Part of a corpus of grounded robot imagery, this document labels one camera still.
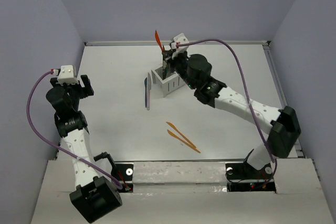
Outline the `metal knife black handle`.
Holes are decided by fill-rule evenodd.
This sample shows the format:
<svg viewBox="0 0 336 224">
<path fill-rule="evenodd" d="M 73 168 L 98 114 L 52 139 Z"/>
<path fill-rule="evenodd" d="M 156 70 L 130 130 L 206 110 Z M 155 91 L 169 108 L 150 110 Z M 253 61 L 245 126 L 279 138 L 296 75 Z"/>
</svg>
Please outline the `metal knife black handle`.
<svg viewBox="0 0 336 224">
<path fill-rule="evenodd" d="M 163 80 L 166 79 L 167 70 L 168 70 L 167 63 L 165 61 L 163 61 L 163 63 L 162 63 L 162 79 Z"/>
</svg>

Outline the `orange-red plastic knife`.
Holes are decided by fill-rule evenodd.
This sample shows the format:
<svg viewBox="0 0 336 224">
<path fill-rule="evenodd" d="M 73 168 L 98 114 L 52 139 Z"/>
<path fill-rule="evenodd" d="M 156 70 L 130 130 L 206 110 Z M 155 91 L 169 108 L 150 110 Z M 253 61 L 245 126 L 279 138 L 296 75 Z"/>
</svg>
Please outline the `orange-red plastic knife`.
<svg viewBox="0 0 336 224">
<path fill-rule="evenodd" d="M 164 49 L 164 46 L 163 46 L 162 43 L 161 43 L 161 40 L 160 40 L 160 38 L 159 38 L 159 35 L 158 35 L 158 31 L 157 31 L 157 30 L 155 31 L 154 36 L 155 36 L 155 41 L 156 41 L 156 43 L 158 44 L 160 50 L 161 50 L 162 52 L 164 52 L 165 49 Z"/>
</svg>

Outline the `blue plastic knife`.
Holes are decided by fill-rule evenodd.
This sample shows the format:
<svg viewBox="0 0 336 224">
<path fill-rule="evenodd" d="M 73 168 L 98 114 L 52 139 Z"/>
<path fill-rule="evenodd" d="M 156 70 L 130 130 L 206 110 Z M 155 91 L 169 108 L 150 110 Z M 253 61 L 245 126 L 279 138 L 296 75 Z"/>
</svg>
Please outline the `blue plastic knife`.
<svg viewBox="0 0 336 224">
<path fill-rule="evenodd" d="M 148 79 L 147 78 L 144 79 L 144 89 L 145 89 L 145 93 L 144 93 L 145 108 L 147 108 L 148 106 Z"/>
</svg>

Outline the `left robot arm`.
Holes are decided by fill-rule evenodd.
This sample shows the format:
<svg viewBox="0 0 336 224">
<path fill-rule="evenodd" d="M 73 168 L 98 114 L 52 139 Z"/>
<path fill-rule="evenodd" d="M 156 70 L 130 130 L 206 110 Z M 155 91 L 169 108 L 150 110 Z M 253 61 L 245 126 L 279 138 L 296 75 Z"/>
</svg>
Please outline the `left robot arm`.
<svg viewBox="0 0 336 224">
<path fill-rule="evenodd" d="M 55 125 L 67 145 L 59 150 L 73 158 L 75 190 L 69 195 L 70 201 L 88 223 L 94 223 L 122 206 L 122 185 L 114 177 L 116 166 L 109 161 L 99 166 L 93 163 L 88 123 L 79 110 L 80 100 L 93 96 L 94 90 L 87 75 L 53 77 L 50 83 L 46 99 L 55 109 Z"/>
</svg>

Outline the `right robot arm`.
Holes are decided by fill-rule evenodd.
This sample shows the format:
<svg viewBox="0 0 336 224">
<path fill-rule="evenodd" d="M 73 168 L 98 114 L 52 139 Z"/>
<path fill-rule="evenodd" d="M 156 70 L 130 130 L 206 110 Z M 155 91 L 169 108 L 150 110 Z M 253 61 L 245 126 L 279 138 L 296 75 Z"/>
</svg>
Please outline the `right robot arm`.
<svg viewBox="0 0 336 224">
<path fill-rule="evenodd" d="M 199 102 L 215 109 L 234 114 L 257 126 L 267 135 L 262 144 L 249 152 L 241 171 L 248 178 L 258 175 L 272 159 L 287 158 L 301 134 L 299 120 L 294 108 L 276 108 L 247 98 L 227 84 L 211 76 L 212 65 L 200 54 L 177 54 L 174 50 L 162 53 L 169 69 L 194 90 Z"/>
</svg>

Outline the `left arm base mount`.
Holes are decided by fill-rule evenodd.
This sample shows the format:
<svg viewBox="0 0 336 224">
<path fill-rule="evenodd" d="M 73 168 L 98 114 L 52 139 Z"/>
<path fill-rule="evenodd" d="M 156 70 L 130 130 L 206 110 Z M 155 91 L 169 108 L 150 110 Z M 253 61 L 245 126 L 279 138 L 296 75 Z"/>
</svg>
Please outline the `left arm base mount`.
<svg viewBox="0 0 336 224">
<path fill-rule="evenodd" d="M 122 189 L 118 189 L 119 193 L 133 192 L 133 163 L 116 163 L 116 169 L 112 175 L 121 183 Z"/>
</svg>

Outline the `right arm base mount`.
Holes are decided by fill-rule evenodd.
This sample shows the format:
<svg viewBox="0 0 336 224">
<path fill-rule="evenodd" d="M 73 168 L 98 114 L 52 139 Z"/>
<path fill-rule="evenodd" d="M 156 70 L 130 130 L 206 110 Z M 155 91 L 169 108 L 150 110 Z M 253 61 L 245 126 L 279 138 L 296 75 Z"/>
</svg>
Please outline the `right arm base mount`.
<svg viewBox="0 0 336 224">
<path fill-rule="evenodd" d="M 228 192 L 276 191 L 270 164 L 256 170 L 245 163 L 226 163 Z"/>
</svg>

